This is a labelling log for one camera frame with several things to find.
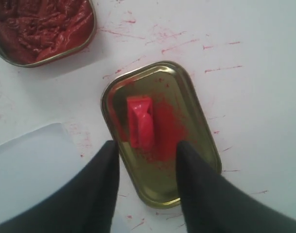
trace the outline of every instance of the metal tin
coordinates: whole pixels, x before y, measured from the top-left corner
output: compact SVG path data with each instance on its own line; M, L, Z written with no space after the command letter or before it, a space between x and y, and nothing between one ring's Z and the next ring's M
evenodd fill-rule
M164 162L161 164L164 169L159 169L132 149L128 142L126 98L137 95L148 95L153 101L157 101L160 95L165 97L184 115L183 124L188 130L186 140L218 173L221 173L221 160L190 76L180 65L158 62L114 80L104 92L102 112L113 138L119 143L126 169L139 197L148 206L171 208L180 203L175 161Z
M93 16L94 16L94 27L93 27L93 30L90 34L90 36L88 37L88 39L86 40L86 42L84 42L83 44L81 44L80 46L77 46L73 49L70 49L66 52L63 52L63 53L60 53L58 55L55 55L55 56L52 56L50 58L47 58L47 59L44 59L42 61L39 61L39 62L35 62L35 63L32 63L32 64L19 64L19 63L16 63L15 61L12 61L8 56L7 54L3 51L2 47L0 46L0 57L7 61L8 63L14 65L14 66L17 66L17 67L25 67L25 68L33 68L33 67L39 67L39 66L42 66L44 64L47 64L47 63L51 63L53 61L56 61L56 60L59 60L59 59L62 59L64 57L67 57L67 56L70 56L74 53L78 53L79 51L83 50L84 48L86 48L90 43L91 41L93 40L96 32L97 32L97 18L96 18L96 12L95 12L95 7L93 5L93 2L92 0L88 0L89 1L89 4L93 10Z

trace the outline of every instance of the metal tin lid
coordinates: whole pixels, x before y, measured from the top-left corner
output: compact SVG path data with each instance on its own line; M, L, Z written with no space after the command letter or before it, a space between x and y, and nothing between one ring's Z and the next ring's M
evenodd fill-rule
M151 150L131 144L130 97L152 100L148 112L152 114L155 144ZM195 89L180 65L158 62L117 78L104 92L102 112L137 193L147 205L164 209L179 204L175 150L181 140L189 141L221 173L220 157Z

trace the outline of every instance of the red plastic block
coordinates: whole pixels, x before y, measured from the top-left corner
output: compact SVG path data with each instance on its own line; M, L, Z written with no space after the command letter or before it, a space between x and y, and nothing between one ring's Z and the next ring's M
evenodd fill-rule
M154 146L152 99L150 97L128 97L127 116L130 145L150 151Z

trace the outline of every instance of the red pigment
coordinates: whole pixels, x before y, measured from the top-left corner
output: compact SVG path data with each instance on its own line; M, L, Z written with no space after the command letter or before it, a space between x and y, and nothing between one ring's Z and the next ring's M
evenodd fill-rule
M187 137L182 118L181 112L165 98L153 102L155 146L151 153L144 154L149 162L175 160L177 143Z
M0 46L20 64L78 47L93 28L89 0L0 0Z

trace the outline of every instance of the white table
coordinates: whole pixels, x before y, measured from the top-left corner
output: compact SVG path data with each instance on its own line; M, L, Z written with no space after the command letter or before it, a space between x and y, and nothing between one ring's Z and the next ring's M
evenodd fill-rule
M94 3L100 29L84 52L32 69L0 59L0 144L62 122L87 163L111 138L100 109L106 86L172 60L192 75L223 175L296 218L296 0ZM138 199L122 163L117 211L132 233L186 232L179 207Z

